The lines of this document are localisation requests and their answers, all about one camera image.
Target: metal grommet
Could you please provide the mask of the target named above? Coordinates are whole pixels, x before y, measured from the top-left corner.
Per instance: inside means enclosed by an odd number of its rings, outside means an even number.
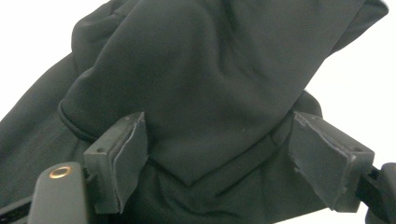
[[[51,171],[49,173],[49,178],[58,179],[58,178],[62,178],[64,176],[70,175],[70,173],[72,173],[72,167],[62,166],[62,167],[56,168],[55,170]]]

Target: black cloth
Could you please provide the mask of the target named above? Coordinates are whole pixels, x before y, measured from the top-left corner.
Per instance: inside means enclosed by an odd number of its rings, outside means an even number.
[[[0,206],[144,111],[148,164],[115,222],[271,223],[322,208],[288,157],[290,111],[319,112],[310,78],[387,12],[379,0],[109,1],[0,123]]]

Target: white background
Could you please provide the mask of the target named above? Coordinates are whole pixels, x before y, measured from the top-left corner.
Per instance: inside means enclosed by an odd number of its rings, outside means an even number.
[[[105,0],[0,2],[0,119],[52,65],[70,52],[74,24]],[[390,13],[321,66],[307,89],[324,118],[375,151],[375,166],[396,161],[396,2]],[[364,223],[323,210],[283,224]]]

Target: dark green fabric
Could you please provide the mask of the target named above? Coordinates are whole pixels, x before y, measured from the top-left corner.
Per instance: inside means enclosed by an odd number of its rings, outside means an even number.
[[[148,164],[114,222],[271,223],[322,208],[289,159],[290,111],[320,115],[306,84],[387,12],[377,0],[109,1],[0,123],[0,206],[145,111]]]

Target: fabric fold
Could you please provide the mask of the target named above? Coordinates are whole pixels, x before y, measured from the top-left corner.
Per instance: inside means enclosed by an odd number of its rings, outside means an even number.
[[[113,20],[106,13],[78,23],[74,45],[89,57],[80,58],[87,70],[63,100],[64,117],[98,137],[145,111],[150,159],[186,185],[267,135],[322,62],[387,13],[364,0],[123,4],[130,10],[118,25],[102,22]],[[84,44],[84,29],[111,32]]]

